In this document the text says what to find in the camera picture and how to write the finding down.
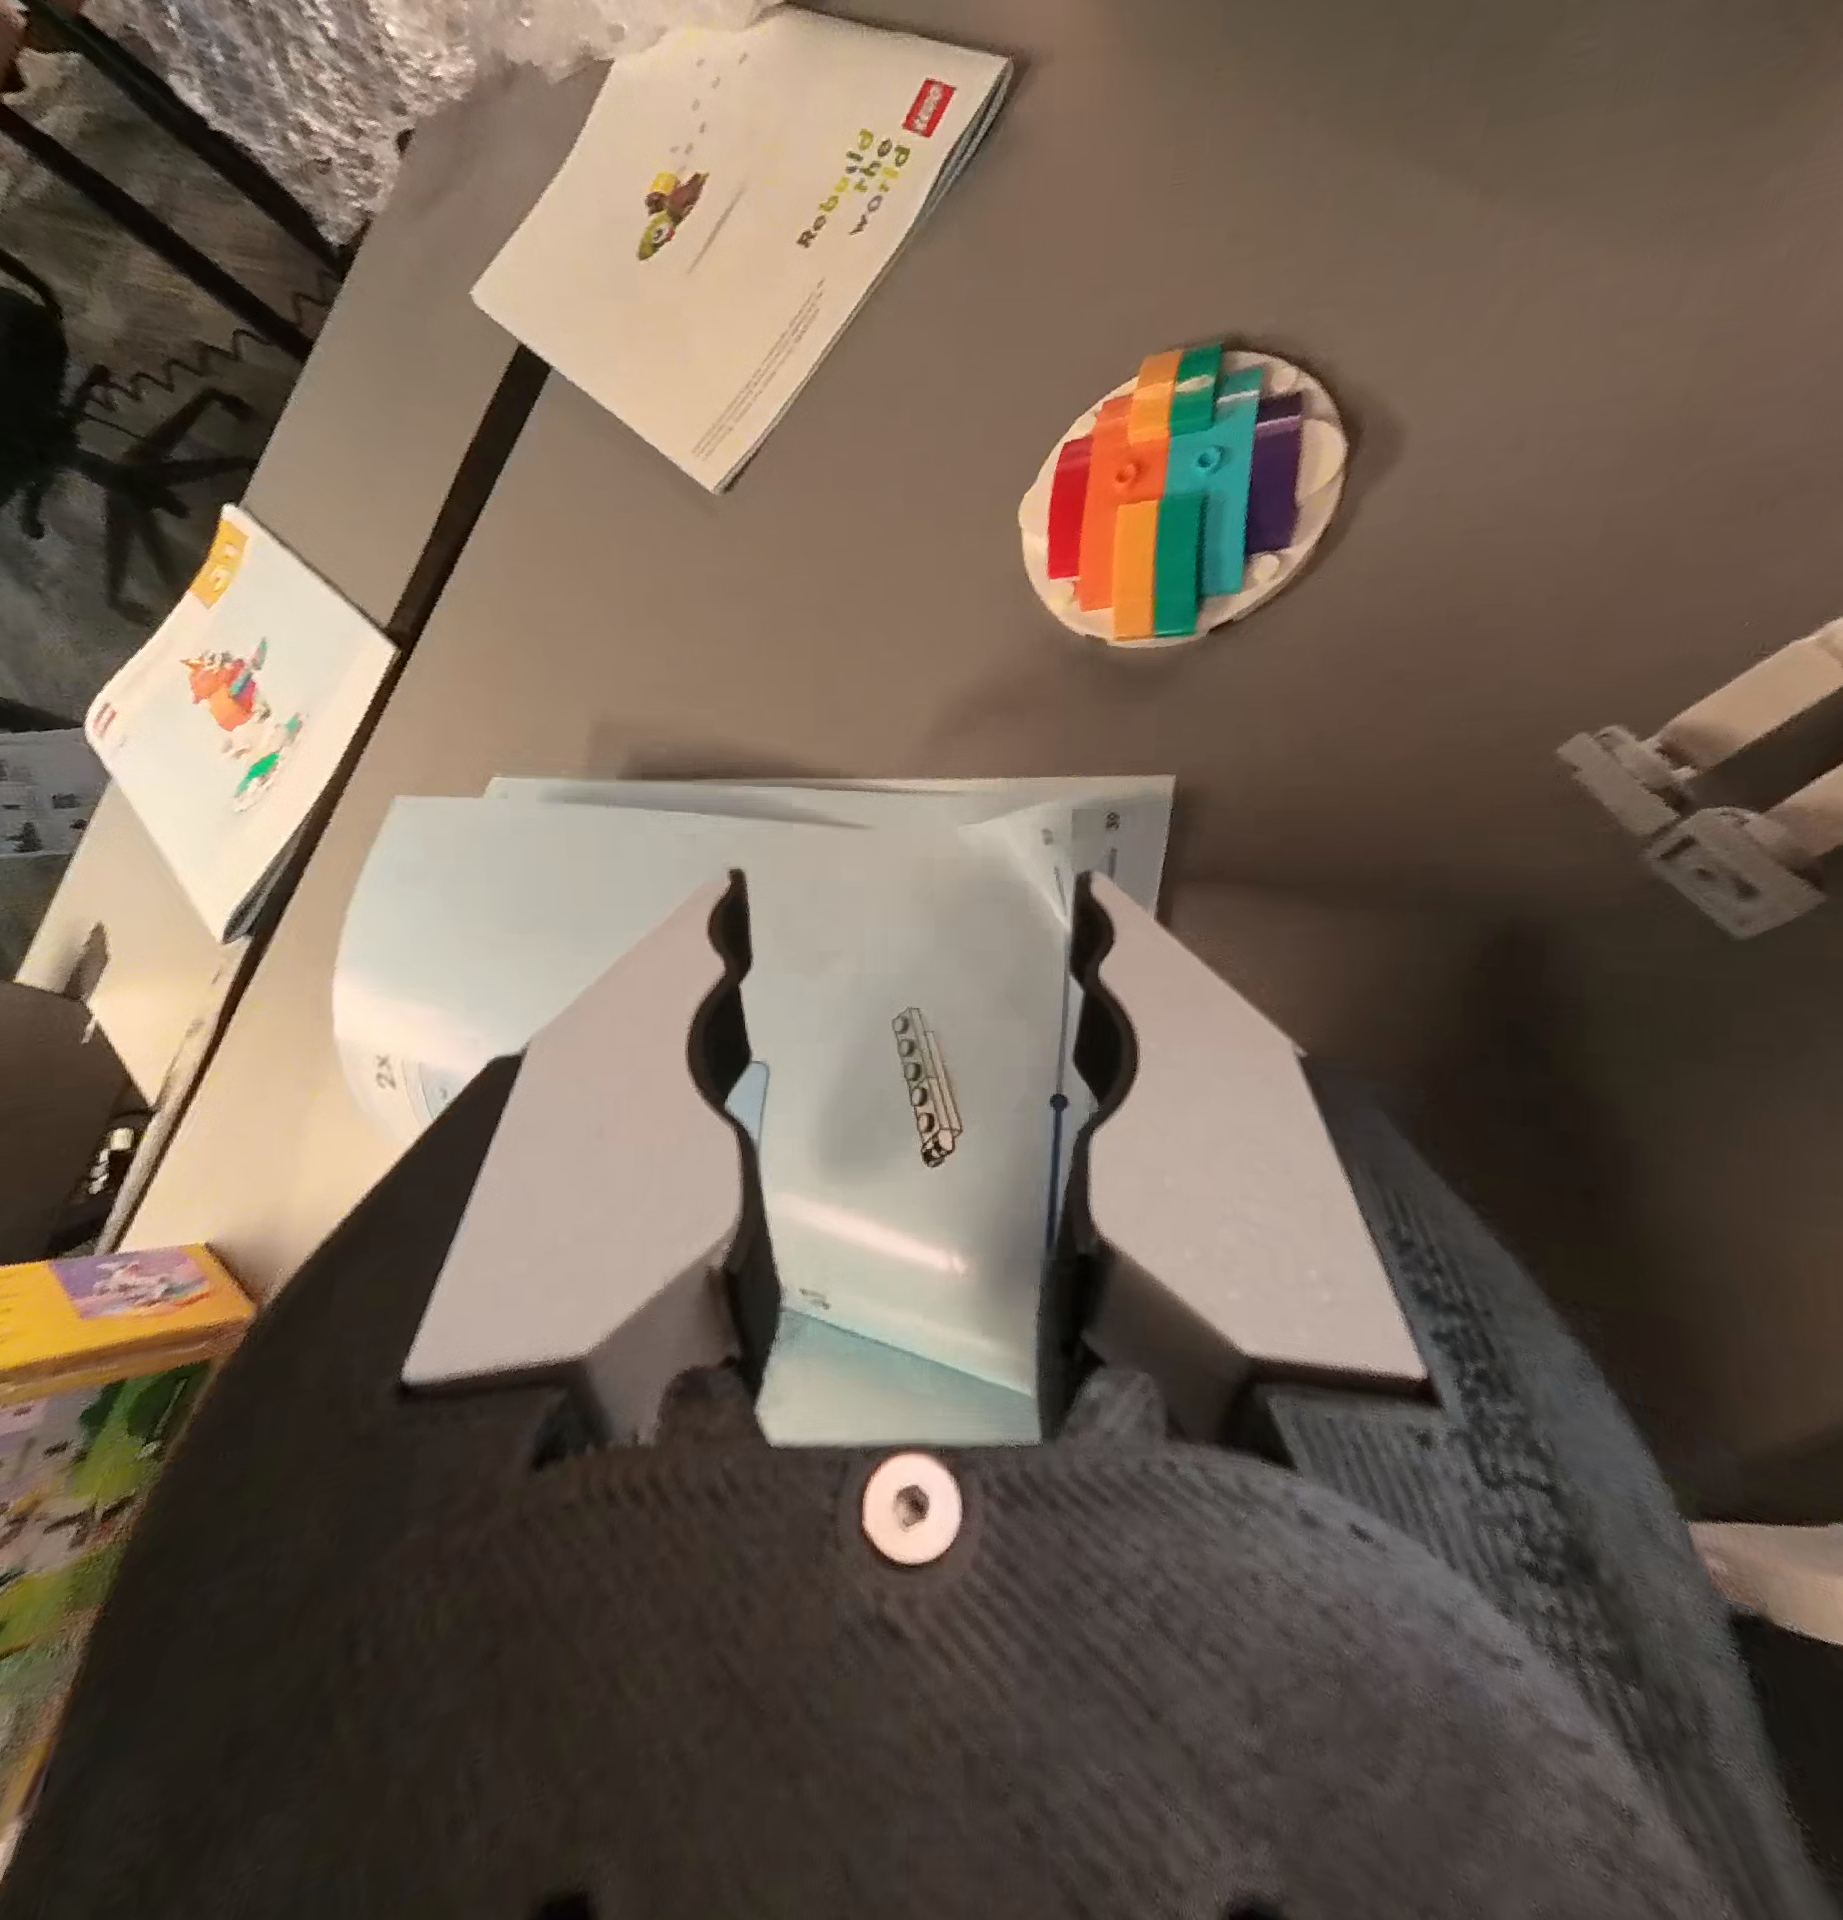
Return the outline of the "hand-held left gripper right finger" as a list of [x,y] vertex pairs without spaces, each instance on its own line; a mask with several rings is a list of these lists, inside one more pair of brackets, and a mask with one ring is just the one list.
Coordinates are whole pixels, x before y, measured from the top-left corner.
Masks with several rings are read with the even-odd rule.
[[1128,1369],[1188,1437],[1255,1388],[1428,1401],[1430,1369],[1301,1047],[1103,875],[1078,877],[1093,1102],[1048,1253],[1048,1429]]

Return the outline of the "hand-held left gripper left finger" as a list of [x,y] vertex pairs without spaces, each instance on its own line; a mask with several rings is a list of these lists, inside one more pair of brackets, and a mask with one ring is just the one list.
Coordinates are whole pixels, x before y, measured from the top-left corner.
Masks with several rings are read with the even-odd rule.
[[779,1331],[742,987],[742,871],[689,893],[514,1059],[501,1116],[405,1350],[413,1395],[558,1384],[607,1444],[670,1387],[759,1414]]

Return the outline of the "colourful lego box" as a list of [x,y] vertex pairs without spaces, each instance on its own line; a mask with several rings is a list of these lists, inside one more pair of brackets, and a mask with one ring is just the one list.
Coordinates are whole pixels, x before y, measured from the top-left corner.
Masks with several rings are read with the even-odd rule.
[[0,1835],[165,1461],[254,1311],[206,1245],[0,1265]]

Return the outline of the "rainbow lego model round base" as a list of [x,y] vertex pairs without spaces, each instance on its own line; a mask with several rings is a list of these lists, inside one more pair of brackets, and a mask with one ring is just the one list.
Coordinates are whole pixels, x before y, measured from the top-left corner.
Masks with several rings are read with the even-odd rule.
[[1029,588],[1074,637],[1182,647],[1269,605],[1344,497],[1347,424],[1299,364],[1163,350],[1085,411],[1018,507]]

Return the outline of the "open light blue instruction booklet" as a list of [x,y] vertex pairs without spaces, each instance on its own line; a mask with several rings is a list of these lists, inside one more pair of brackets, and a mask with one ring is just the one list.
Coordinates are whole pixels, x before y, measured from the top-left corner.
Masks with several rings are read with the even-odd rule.
[[742,873],[781,1444],[1030,1444],[1069,1152],[1076,884],[1154,908],[1175,782],[538,781],[401,798],[331,965],[358,1105],[415,1141],[656,922]]

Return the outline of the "yellow-cornered instruction booklet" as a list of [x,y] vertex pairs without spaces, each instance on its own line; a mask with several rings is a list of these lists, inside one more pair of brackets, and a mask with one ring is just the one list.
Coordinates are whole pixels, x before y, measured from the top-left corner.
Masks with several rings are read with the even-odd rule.
[[83,730],[194,916],[241,938],[376,695],[391,642],[241,506]]

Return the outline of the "white instruction booklet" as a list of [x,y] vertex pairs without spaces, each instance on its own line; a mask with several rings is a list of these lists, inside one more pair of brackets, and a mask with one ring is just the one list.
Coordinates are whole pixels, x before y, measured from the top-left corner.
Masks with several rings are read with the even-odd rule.
[[472,297],[708,494],[1001,112],[1001,54],[775,6],[615,61]]

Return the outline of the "black office chair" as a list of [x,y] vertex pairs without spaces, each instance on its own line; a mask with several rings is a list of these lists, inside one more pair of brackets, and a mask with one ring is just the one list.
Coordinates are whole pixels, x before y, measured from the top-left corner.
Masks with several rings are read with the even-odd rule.
[[130,450],[108,455],[82,439],[103,378],[96,367],[68,384],[64,319],[45,286],[16,291],[0,284],[0,514],[14,512],[26,536],[40,541],[49,494],[61,477],[79,475],[103,494],[103,537],[126,557],[134,541],[163,545],[163,516],[189,518],[186,487],[252,468],[248,455],[184,452],[208,411],[246,421],[248,408],[231,392],[206,387],[138,436]]

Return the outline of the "bubble wrap bundle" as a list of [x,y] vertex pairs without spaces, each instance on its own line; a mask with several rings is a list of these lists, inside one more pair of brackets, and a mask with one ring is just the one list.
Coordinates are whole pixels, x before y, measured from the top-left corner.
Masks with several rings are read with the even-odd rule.
[[331,242],[385,201],[401,137],[514,66],[551,80],[764,2],[117,2],[92,15]]

